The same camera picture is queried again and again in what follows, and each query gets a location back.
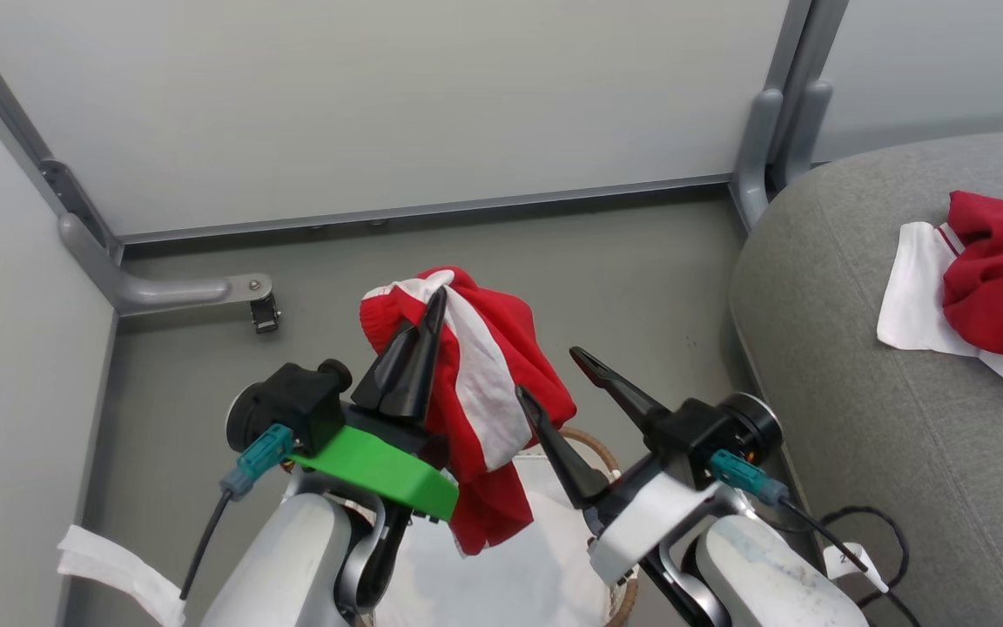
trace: green plastic part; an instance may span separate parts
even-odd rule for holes
[[[294,453],[289,458],[442,521],[451,520],[458,500],[457,486],[438,469],[349,425],[343,425],[315,456]]]

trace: white partition panel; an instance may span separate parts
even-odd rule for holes
[[[112,316],[0,140],[0,627],[56,624]]]
[[[117,235],[727,175],[787,0],[0,0]]]
[[[1003,130],[1003,0],[849,0],[812,161]]]

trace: teal cable connector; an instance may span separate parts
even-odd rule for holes
[[[231,492],[232,501],[241,501],[254,488],[255,481],[261,479],[267,469],[286,460],[293,450],[292,429],[283,424],[271,425],[239,455],[239,460],[236,461],[238,467],[223,478],[220,488],[224,492]]]
[[[722,484],[744,490],[769,507],[779,504],[780,499],[788,496],[787,486],[771,479],[761,468],[733,452],[714,452],[711,456],[711,473]]]

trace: fabric upholstery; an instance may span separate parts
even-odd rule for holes
[[[900,226],[947,221],[955,190],[1003,199],[1003,134],[816,169],[757,223],[731,288],[808,508],[875,505],[895,517],[912,549],[899,592],[927,626],[1003,624],[1003,379],[971,358],[889,348],[875,331]],[[896,572],[880,521],[835,530],[869,548],[885,577]],[[869,615],[904,624],[885,600]]]

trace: basket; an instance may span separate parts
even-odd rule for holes
[[[608,449],[606,449],[605,445],[602,445],[601,441],[598,441],[596,438],[589,435],[589,433],[579,431],[575,428],[565,427],[560,429],[560,432],[571,441],[571,444],[574,445],[575,449],[581,453],[583,458],[586,459],[592,467],[604,473],[606,478],[610,481],[613,481],[621,476],[621,469],[617,466],[617,460],[614,459],[614,456],[610,453],[610,451],[608,451]],[[519,469],[522,467],[533,467],[528,464],[538,464],[541,463],[541,461],[546,464],[546,467],[551,468],[549,459],[545,456],[545,451],[543,451],[541,445],[534,445],[533,447],[526,449],[526,451],[520,452],[517,458],[515,458],[515,463],[518,463]],[[545,472],[541,472],[541,468],[538,467],[535,468],[535,472],[537,472],[538,477],[545,477],[547,474]],[[551,473],[549,476],[552,478],[551,481],[554,482],[555,488],[558,488],[558,481],[555,480],[555,474]],[[571,512],[574,513],[575,517],[582,520],[581,512],[574,512],[574,510],[571,510]],[[500,545],[498,548],[505,548],[505,545]],[[488,551],[498,551],[498,548],[488,549]],[[589,563],[585,563],[585,561],[583,566],[590,568]],[[606,592],[608,592],[609,596],[609,616],[608,619],[606,619],[605,627],[621,627],[622,624],[625,624],[625,620],[629,618],[630,612],[633,611],[633,604],[637,601],[637,569],[633,569],[633,572],[631,572],[628,578],[624,580],[624,583],[612,586],[609,589],[606,589]],[[377,610],[378,617],[381,615],[383,608],[387,607],[383,606],[383,604],[380,604]],[[374,615],[359,617],[357,625],[359,627],[382,627],[382,622],[378,619],[378,617],[375,617]]]

